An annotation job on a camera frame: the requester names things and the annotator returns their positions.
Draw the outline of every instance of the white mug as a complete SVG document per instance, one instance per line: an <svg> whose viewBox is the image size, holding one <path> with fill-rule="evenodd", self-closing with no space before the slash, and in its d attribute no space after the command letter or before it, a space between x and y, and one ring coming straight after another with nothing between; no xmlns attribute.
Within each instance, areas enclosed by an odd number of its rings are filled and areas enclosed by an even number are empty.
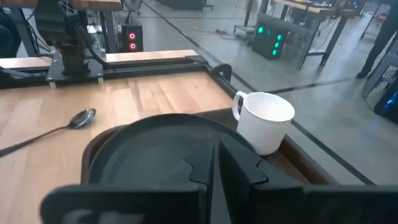
<svg viewBox="0 0 398 224"><path fill-rule="evenodd" d="M243 98L241 113L239 99ZM293 119L293 106L282 97L270 93L237 92L232 112L238 121L237 132L253 146L260 156L275 152Z"/></svg>

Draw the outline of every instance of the black plate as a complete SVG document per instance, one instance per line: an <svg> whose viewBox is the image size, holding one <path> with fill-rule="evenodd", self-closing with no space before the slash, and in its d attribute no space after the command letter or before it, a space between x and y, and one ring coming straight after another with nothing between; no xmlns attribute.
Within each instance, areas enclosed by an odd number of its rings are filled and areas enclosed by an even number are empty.
<svg viewBox="0 0 398 224"><path fill-rule="evenodd" d="M254 151L236 131L225 125L189 114L163 114L132 123L112 136L93 159L89 183L153 184L164 180L203 141L229 134Z"/></svg>

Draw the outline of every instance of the spoon handle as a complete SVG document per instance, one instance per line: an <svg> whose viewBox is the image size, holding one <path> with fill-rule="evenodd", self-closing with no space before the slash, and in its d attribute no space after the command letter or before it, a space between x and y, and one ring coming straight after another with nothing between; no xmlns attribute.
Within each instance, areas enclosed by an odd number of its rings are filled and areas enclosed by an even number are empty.
<svg viewBox="0 0 398 224"><path fill-rule="evenodd" d="M10 154L10 153L12 153L12 152L15 152L15 151L17 151L18 149L20 149L20 148L22 148L22 147L24 147L24 146L27 146L27 145L29 145L29 144L32 144L32 143L35 142L36 140L38 140L38 139L40 139L40 138L42 138L42 137L44 137L44 136L46 136L46 135L48 135L48 134L51 134L51 133L54 133L54 132L56 132L56 131L65 129L65 128L67 128L67 127L68 127L68 126L55 128L54 130L51 130L51 131L49 131L49 132L46 132L46 133L44 133L44 134L41 134L41 135L39 135L39 136L36 136L36 137L31 138L31 139L29 139L29 140L26 140L26 141L24 141L24 142L15 144L15 145L13 145L13 146L9 146L9 147L7 147L7 148L5 148L5 149L1 149L1 150L0 150L0 158L2 158L3 156L6 156L6 155L8 155L8 154Z"/></svg>

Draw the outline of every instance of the wooden board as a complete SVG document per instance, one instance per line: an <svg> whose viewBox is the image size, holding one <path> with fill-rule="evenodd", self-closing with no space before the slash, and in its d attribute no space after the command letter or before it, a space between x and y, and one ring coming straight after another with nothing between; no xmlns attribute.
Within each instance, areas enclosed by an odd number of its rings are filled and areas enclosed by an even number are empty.
<svg viewBox="0 0 398 224"><path fill-rule="evenodd" d="M284 4L286 6L294 7L297 9L308 10L308 12L316 13L316 14L324 14L326 16L332 16L336 13L336 9L327 9L321 7L308 7L304 4L300 4L299 2L287 1L287 0L274 0L274 2ZM343 16L353 17L355 16L355 12L353 10L345 9L343 10Z"/></svg>
<svg viewBox="0 0 398 224"><path fill-rule="evenodd" d="M113 126L164 113L199 113L231 107L231 98L205 72L71 86L0 91L0 148L64 126L85 108L98 110L92 126L55 133L0 158L0 223L39 222L43 197L80 181L86 145Z"/></svg>
<svg viewBox="0 0 398 224"><path fill-rule="evenodd" d="M118 11L122 9L121 0L70 0L76 9L97 9ZM37 0L1 0L2 6L36 7Z"/></svg>
<svg viewBox="0 0 398 224"><path fill-rule="evenodd" d="M160 52L136 52L121 54L106 54L108 63L123 63L135 60L180 58L197 55L193 50L166 50ZM52 59L48 57L27 57L27 58L2 58L0 66L4 68L39 68L49 67Z"/></svg>

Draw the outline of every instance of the gray floor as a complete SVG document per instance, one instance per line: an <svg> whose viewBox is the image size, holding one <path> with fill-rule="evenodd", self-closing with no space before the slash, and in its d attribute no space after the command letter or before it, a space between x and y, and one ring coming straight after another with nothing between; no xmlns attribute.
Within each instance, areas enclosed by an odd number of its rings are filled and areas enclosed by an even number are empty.
<svg viewBox="0 0 398 224"><path fill-rule="evenodd" d="M370 20L370 15L366 14L362 19L350 19L324 68L318 67L320 57L310 57L303 68L297 70L289 58L268 61L252 52L241 41L222 39L218 35L204 33L216 29L232 32L233 25L243 23L244 1L237 3L238 0L208 0L208 4L215 6L214 11L205 9L203 12L173 11L154 0L145 2L202 48L194 46L155 12L143 5L141 16L137 19L144 28L145 51L193 49L206 57L212 65L216 65L217 61L207 54L209 52L218 60L231 64L239 76L259 91L354 78L375 39L371 35L365 36L363 40L359 39ZM254 24L254 19L255 16L252 16L249 23ZM322 30L321 36L317 37L313 44L314 49L326 48L331 37L331 34L328 36L331 27L333 23ZM378 27L372 24L369 31L377 34ZM24 49L20 50L19 55L25 55ZM235 79L233 85L242 91L249 91ZM352 79L281 93L280 96L294 105L295 121L310 132L312 139L295 126L289 129L288 135L342 184L363 182L329 156L320 148L319 143L315 144L313 138L346 160L371 182L398 184L398 147L394 140L398 137L397 126L369 110L361 97L362 86L362 80Z"/></svg>

